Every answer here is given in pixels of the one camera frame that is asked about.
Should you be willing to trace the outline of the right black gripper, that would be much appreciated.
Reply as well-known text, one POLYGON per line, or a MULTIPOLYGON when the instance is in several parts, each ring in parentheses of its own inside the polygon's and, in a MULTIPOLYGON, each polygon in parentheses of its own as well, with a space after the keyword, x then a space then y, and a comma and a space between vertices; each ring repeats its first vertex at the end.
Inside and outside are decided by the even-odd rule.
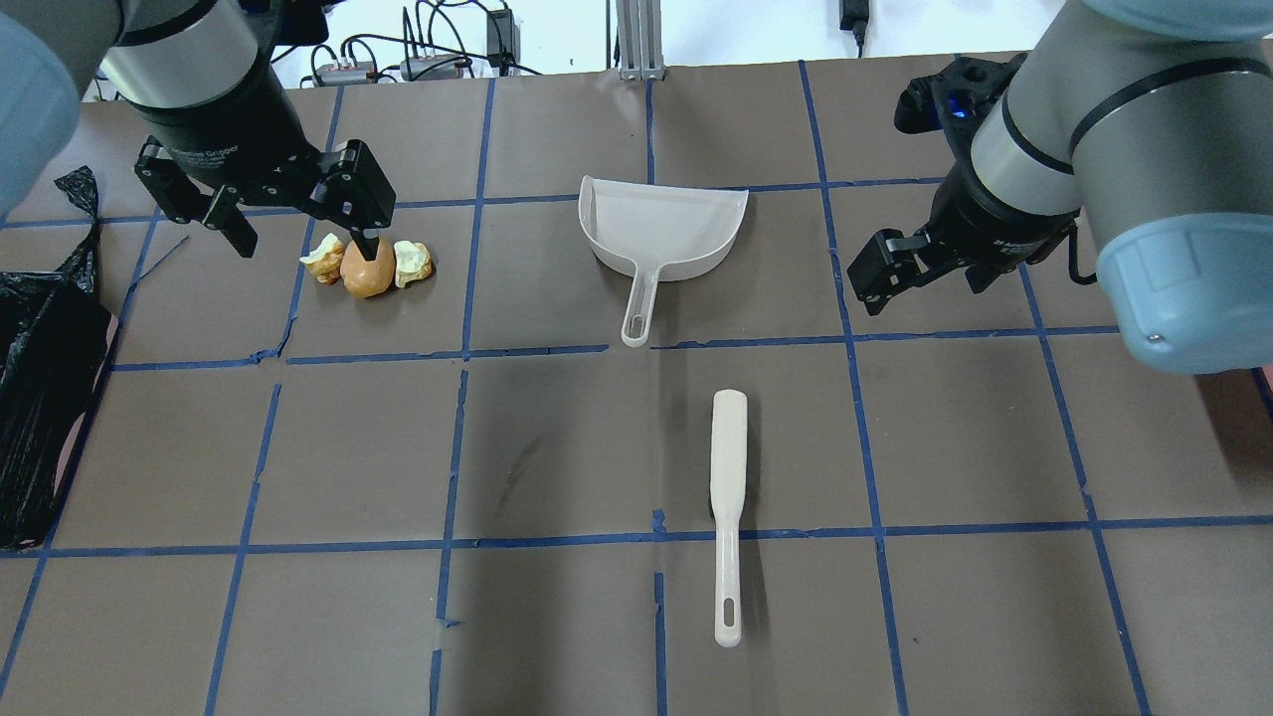
POLYGON ((903 134, 939 131, 952 150, 928 220, 914 233, 877 231, 847 268, 850 289, 869 316, 882 313, 903 290, 962 270, 974 293, 1018 264, 1037 265, 1078 233, 1078 210, 1018 209, 975 172, 975 132, 990 127, 993 110, 1023 65, 960 56, 932 76, 911 79, 894 110, 903 134))

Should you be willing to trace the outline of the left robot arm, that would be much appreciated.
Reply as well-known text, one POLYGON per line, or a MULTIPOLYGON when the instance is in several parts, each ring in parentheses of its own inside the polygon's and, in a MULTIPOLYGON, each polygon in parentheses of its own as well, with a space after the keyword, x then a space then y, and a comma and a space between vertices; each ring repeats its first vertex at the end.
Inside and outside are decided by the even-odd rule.
POLYGON ((149 127, 132 171, 168 220, 250 259, 258 233, 243 208, 292 208, 377 259, 395 187, 364 141, 306 140, 272 71, 278 31, 241 3, 5 1, 1 20, 4 211, 73 139, 104 74, 149 127))

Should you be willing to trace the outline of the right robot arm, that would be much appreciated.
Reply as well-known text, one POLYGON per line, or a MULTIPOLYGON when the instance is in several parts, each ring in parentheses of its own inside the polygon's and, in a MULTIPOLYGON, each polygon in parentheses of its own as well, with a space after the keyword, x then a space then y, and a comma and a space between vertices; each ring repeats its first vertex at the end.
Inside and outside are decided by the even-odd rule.
POLYGON ((955 59, 901 92, 894 125, 953 166, 913 233, 847 268, 881 312, 951 271, 987 290, 1078 223, 1128 352, 1186 375, 1272 355, 1268 1, 1068 1, 1030 54, 955 59))

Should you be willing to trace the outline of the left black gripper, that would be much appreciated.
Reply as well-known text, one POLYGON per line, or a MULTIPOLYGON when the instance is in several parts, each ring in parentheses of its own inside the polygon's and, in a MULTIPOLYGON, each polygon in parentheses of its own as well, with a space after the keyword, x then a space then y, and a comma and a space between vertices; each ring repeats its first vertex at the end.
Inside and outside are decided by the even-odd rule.
POLYGON ((241 204, 288 206, 344 228, 365 262, 378 259, 397 195, 368 141, 320 152, 290 99, 135 110, 149 135, 132 172, 168 220, 218 232, 253 259, 258 232, 241 204))

